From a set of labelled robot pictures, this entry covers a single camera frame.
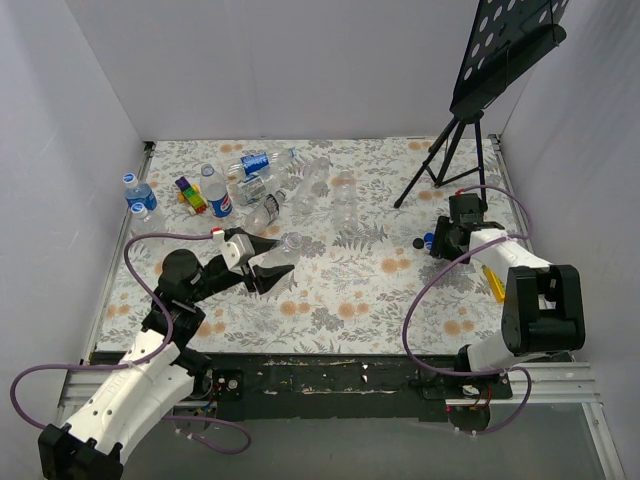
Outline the colourful toy block car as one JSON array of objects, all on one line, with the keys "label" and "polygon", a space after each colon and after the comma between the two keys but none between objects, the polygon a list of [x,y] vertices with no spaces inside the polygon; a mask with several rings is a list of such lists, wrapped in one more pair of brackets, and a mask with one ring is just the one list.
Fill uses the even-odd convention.
[{"label": "colourful toy block car", "polygon": [[206,201],[197,186],[193,186],[184,176],[176,179],[175,185],[179,190],[178,200],[187,205],[192,214],[202,214],[207,210]]}]

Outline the small labelled clear bottle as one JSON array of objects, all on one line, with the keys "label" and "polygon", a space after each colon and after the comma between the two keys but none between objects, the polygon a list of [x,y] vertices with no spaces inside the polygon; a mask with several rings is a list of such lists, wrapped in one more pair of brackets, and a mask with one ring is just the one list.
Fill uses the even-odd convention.
[{"label": "small labelled clear bottle", "polygon": [[251,173],[243,180],[229,185],[228,192],[234,205],[246,206],[262,200],[266,195],[275,193],[286,173],[275,168],[265,167]]}]

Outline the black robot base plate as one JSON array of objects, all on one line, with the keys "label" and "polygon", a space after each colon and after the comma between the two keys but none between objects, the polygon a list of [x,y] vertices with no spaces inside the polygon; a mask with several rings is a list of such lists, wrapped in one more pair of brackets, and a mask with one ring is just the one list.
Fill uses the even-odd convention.
[{"label": "black robot base plate", "polygon": [[442,376],[404,355],[231,354],[209,356],[199,393],[177,414],[232,422],[280,419],[417,419],[442,422],[450,406],[487,419],[490,406],[509,400],[504,374]]}]

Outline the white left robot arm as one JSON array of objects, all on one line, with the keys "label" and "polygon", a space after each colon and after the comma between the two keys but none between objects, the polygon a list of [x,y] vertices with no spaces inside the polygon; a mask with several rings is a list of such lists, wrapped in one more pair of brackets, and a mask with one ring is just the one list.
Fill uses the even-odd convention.
[{"label": "white left robot arm", "polygon": [[150,292],[151,310],[122,359],[101,366],[105,380],[63,425],[40,433],[45,478],[121,478],[131,453],[177,402],[212,390],[210,359],[188,346],[205,318],[200,302],[236,285],[265,294],[295,268],[276,260],[253,265],[277,243],[240,228],[215,228],[203,238],[219,255],[203,264],[188,249],[169,253]]}]

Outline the Pepsi plastic bottle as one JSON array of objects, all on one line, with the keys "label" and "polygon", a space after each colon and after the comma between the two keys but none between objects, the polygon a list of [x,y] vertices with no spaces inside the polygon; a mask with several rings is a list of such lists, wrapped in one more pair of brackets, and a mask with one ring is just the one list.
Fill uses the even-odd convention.
[{"label": "Pepsi plastic bottle", "polygon": [[209,163],[201,166],[200,190],[214,217],[224,219],[232,213],[233,206],[225,178]]},{"label": "Pepsi plastic bottle", "polygon": [[272,172],[281,171],[293,162],[295,156],[292,148],[259,151],[232,160],[225,166],[224,173],[227,180],[239,181],[266,168]]}]

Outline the Pocari Sweat plastic bottle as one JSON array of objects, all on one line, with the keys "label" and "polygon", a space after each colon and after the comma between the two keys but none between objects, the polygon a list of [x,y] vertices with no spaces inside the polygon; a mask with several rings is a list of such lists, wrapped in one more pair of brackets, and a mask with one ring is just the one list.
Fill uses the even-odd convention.
[{"label": "Pocari Sweat plastic bottle", "polygon": [[124,198],[129,207],[135,203],[142,203],[147,210],[154,211],[158,206],[155,193],[147,183],[127,184]]}]

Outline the black music stand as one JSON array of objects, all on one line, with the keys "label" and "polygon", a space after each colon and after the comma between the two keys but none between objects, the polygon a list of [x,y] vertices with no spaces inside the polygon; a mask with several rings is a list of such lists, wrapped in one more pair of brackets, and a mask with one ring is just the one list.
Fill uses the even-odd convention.
[{"label": "black music stand", "polygon": [[[563,0],[483,0],[478,3],[452,94],[451,121],[428,148],[429,155],[394,207],[399,208],[423,174],[442,187],[472,174],[484,184],[481,119],[507,88],[566,38],[560,25]],[[474,127],[477,165],[461,174],[447,172],[467,126]]]}]

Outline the tall clear plastic bottle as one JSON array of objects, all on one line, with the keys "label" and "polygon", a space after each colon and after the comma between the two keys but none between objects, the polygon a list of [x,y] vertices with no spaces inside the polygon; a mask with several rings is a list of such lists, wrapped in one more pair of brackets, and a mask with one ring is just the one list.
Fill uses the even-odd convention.
[{"label": "tall clear plastic bottle", "polygon": [[321,190],[326,186],[331,162],[327,157],[320,157],[307,163],[302,180],[292,200],[296,215],[308,215],[313,212],[320,198]]}]

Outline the clear bottle black label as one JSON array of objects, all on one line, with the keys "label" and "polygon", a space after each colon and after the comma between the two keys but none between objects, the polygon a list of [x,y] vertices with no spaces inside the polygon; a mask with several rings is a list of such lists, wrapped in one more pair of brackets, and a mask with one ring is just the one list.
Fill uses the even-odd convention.
[{"label": "clear bottle black label", "polygon": [[244,230],[253,235],[262,234],[278,218],[285,200],[286,193],[281,189],[268,194],[246,217]]}]

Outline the yellow green toy blocks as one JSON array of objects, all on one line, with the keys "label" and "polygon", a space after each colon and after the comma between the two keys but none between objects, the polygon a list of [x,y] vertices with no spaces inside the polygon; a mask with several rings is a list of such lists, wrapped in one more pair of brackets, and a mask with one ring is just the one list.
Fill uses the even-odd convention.
[{"label": "yellow green toy blocks", "polygon": [[482,271],[487,279],[492,295],[498,303],[503,303],[506,297],[506,288],[500,278],[486,265],[482,266]]}]

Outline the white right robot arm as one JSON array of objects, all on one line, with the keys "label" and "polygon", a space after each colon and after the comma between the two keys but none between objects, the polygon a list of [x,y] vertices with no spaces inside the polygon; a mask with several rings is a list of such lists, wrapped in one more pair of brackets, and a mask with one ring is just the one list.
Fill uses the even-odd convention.
[{"label": "white right robot arm", "polygon": [[430,251],[451,262],[476,259],[504,287],[499,332],[462,347],[454,360],[453,387],[469,398],[486,389],[487,371],[577,351],[586,340],[578,270],[529,252],[501,224],[486,221],[486,210],[474,193],[451,196],[450,214],[438,218]]}]

